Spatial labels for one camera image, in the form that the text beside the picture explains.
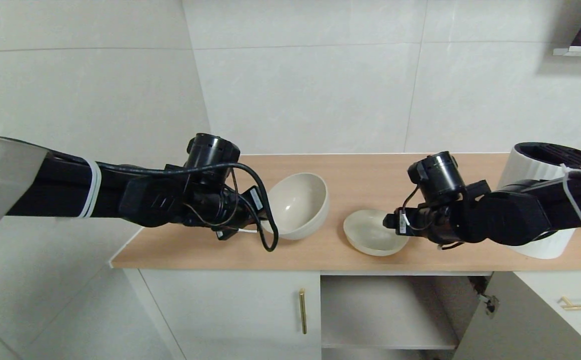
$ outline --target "label sticker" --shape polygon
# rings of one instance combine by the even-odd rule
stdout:
[[[257,208],[257,211],[260,211],[261,209],[264,208],[264,205],[262,205],[262,201],[259,199],[259,194],[257,193],[257,189],[253,187],[250,192],[251,192],[252,201],[254,201],[254,205]]]
[[[407,233],[407,215],[404,213],[404,210],[399,210],[399,233]]]

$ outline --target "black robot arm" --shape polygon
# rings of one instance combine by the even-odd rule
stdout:
[[[97,162],[94,171],[81,157],[48,150],[32,186],[7,215],[80,217],[97,177],[88,217],[121,218],[149,228],[167,223],[211,228],[220,240],[257,224],[263,246],[274,250],[279,234],[265,186],[255,171],[238,162],[240,150],[225,139],[200,133],[190,140],[187,152],[183,166],[167,164],[164,170]],[[256,186],[240,193],[234,169],[249,173]],[[232,188],[226,185],[229,176]],[[273,230],[271,245],[262,220]]]
[[[455,158],[440,152],[412,164],[408,174],[415,191],[384,218],[384,226],[398,235],[425,237],[441,246],[485,239],[521,246],[557,230],[581,227],[576,212],[576,207],[581,211],[581,171],[555,180],[521,180],[491,191],[485,180],[465,185]],[[418,190],[425,203],[406,207]]]

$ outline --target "open cabinet door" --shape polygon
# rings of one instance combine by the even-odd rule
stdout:
[[[581,360],[581,335],[512,272],[496,272],[453,360]]]

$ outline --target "white cabinet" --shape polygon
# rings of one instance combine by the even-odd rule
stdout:
[[[140,272],[186,360],[321,359],[318,271]]]
[[[495,273],[486,294],[496,311],[478,306],[455,360],[581,360],[580,333],[514,273]]]
[[[186,360],[581,360],[581,272],[495,273],[492,316],[465,275],[140,273]]]
[[[563,297],[581,305],[581,271],[521,271],[515,273],[569,324],[581,325],[581,310],[565,310]]]

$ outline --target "cabinet door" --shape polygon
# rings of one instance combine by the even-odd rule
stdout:
[[[143,269],[141,273],[187,360],[321,358],[318,271]]]
[[[581,335],[512,272],[492,276],[491,318],[481,303],[454,360],[581,360]]]
[[[564,310],[562,297],[581,305],[581,271],[519,271],[516,272],[529,288],[560,314],[569,324],[581,325],[581,310]]]

